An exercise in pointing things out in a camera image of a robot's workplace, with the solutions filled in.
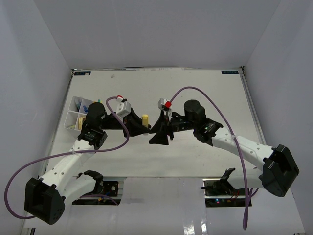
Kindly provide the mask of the small yellow cylinder eraser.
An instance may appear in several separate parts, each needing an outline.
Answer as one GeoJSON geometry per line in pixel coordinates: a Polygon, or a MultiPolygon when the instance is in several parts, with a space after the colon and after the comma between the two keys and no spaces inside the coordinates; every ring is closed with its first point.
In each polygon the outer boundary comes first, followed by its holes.
{"type": "Polygon", "coordinates": [[[145,128],[149,129],[149,115],[148,114],[143,114],[141,116],[141,120],[142,120],[142,125],[145,128]]]}

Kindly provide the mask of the dark blue pen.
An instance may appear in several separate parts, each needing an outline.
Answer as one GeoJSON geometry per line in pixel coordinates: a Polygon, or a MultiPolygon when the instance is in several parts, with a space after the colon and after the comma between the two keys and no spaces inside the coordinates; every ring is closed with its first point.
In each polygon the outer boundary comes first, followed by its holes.
{"type": "Polygon", "coordinates": [[[76,98],[74,99],[74,102],[75,102],[77,111],[79,111],[79,110],[80,110],[80,107],[81,107],[81,102],[82,102],[81,99],[80,99],[79,97],[76,97],[76,98]]]}

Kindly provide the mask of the yellow glue stick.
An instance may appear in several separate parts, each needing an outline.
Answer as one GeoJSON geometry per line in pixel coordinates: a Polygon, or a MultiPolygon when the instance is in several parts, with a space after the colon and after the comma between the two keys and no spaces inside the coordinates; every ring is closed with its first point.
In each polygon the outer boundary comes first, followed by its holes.
{"type": "Polygon", "coordinates": [[[146,128],[146,129],[145,129],[145,132],[143,133],[143,135],[148,135],[149,132],[150,132],[150,129],[149,129],[149,128],[146,128]]]}

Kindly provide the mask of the yellow tape roll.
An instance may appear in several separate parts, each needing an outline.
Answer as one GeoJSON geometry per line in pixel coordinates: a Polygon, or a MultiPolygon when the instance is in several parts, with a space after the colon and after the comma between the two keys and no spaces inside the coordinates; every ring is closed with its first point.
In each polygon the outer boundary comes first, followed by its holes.
{"type": "Polygon", "coordinates": [[[83,123],[84,123],[85,120],[86,120],[85,117],[79,117],[79,118],[78,118],[78,130],[82,130],[82,128],[83,128],[83,123]]]}

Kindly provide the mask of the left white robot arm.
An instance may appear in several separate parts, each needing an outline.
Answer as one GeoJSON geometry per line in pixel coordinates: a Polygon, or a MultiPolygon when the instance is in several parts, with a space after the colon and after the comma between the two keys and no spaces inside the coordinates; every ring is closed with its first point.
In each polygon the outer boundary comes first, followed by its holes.
{"type": "Polygon", "coordinates": [[[87,170],[76,180],[73,176],[101,148],[107,138],[105,131],[123,130],[129,138],[146,134],[149,129],[148,115],[137,116],[125,99],[111,114],[102,103],[92,103],[69,154],[39,179],[31,178],[26,183],[24,209],[49,225],[55,224],[67,204],[87,193],[99,195],[103,191],[102,174],[87,170]]]}

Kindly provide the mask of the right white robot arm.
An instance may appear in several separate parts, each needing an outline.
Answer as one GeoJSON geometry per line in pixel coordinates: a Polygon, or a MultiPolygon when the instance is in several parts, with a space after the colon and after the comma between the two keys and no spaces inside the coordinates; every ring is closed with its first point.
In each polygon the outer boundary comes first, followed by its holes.
{"type": "Polygon", "coordinates": [[[247,138],[236,136],[222,124],[208,118],[205,108],[194,99],[184,104],[184,115],[171,108],[172,103],[164,98],[158,102],[160,116],[151,128],[154,136],[150,144],[169,145],[175,132],[192,130],[194,137],[201,143],[226,150],[253,164],[256,169],[246,175],[246,180],[238,183],[233,178],[221,182],[221,190],[233,195],[239,188],[264,188],[269,193],[284,197],[296,177],[299,168],[288,147],[277,147],[256,143],[247,138]]]}

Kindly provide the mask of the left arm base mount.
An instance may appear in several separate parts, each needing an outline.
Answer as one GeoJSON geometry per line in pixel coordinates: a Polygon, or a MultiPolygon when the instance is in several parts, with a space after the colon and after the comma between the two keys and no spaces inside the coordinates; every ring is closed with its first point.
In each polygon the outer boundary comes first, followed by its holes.
{"type": "Polygon", "coordinates": [[[73,205],[92,205],[92,206],[118,206],[121,199],[118,199],[118,181],[106,181],[102,174],[96,171],[87,170],[79,173],[81,176],[90,176],[96,181],[94,190],[84,194],[83,197],[72,202],[73,205]]]}

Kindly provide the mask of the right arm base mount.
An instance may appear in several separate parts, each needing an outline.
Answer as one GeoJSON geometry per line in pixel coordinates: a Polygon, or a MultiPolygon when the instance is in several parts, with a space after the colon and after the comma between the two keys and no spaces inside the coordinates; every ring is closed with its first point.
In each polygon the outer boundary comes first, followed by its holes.
{"type": "Polygon", "coordinates": [[[203,178],[205,206],[207,208],[245,207],[244,185],[235,186],[231,176],[235,177],[236,169],[227,169],[220,178],[203,178]]]}

